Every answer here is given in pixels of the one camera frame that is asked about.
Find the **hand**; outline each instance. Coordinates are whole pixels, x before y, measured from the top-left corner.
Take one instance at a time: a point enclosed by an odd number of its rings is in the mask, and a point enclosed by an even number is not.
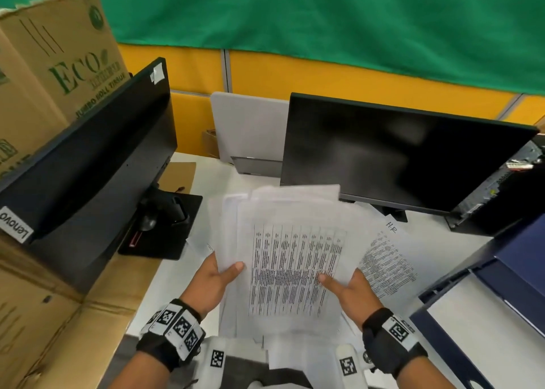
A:
[[[346,315],[352,319],[360,330],[369,316],[384,307],[359,269],[354,270],[354,274],[346,287],[326,274],[318,275],[318,281],[337,296]]]
[[[217,270],[216,253],[206,257],[197,270],[180,300],[195,309],[203,320],[220,304],[225,288],[244,269],[243,262],[236,262],[224,272]]]

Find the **white desk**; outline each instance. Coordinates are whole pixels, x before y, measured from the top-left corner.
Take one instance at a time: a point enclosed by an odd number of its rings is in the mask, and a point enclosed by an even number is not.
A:
[[[175,153],[173,161],[196,162],[194,181],[191,194],[202,195],[203,203],[191,235],[206,237],[208,233],[207,200],[216,195],[236,193],[251,190],[263,185],[279,185],[280,179],[253,175],[240,175],[232,165],[220,162],[218,159],[197,155]],[[442,217],[407,211],[409,222],[403,227],[416,239],[422,242],[429,258],[435,261],[439,274],[445,275],[451,269],[465,260],[475,250],[484,245],[489,237],[458,234],[451,232]],[[140,308],[130,324],[127,334],[138,336],[140,329],[155,313],[157,308],[180,296],[187,287],[194,273],[201,265],[204,256],[193,252],[184,252],[178,261],[163,260],[152,283],[150,284]],[[412,309],[419,307],[419,301],[412,304]],[[219,309],[208,314],[203,321],[203,328],[208,336],[217,336],[219,327]],[[453,382],[457,381],[453,373],[446,367],[437,354],[430,350],[430,358]]]

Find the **black monitor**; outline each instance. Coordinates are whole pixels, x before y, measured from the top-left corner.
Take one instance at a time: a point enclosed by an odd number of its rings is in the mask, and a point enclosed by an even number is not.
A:
[[[534,126],[292,94],[282,185],[446,215],[538,132]]]
[[[17,238],[28,253],[85,293],[176,147],[158,58],[1,179],[0,209],[30,228]]]

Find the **monitor stand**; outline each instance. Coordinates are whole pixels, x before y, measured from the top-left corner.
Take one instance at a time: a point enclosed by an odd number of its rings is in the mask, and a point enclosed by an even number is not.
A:
[[[150,187],[119,247],[119,254],[180,259],[202,200],[200,195],[166,192],[157,186]],[[155,223],[143,223],[146,219]]]
[[[382,205],[374,205],[374,204],[371,204],[371,205],[382,215],[387,216],[391,214],[396,221],[399,221],[401,223],[408,222],[407,214],[405,213],[405,210],[400,210],[399,208],[393,208],[393,207],[385,207]]]

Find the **green curtain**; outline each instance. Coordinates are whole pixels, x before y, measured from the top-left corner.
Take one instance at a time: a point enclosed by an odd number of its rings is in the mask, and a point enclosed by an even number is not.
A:
[[[102,3],[119,42],[272,52],[545,95],[543,0]]]

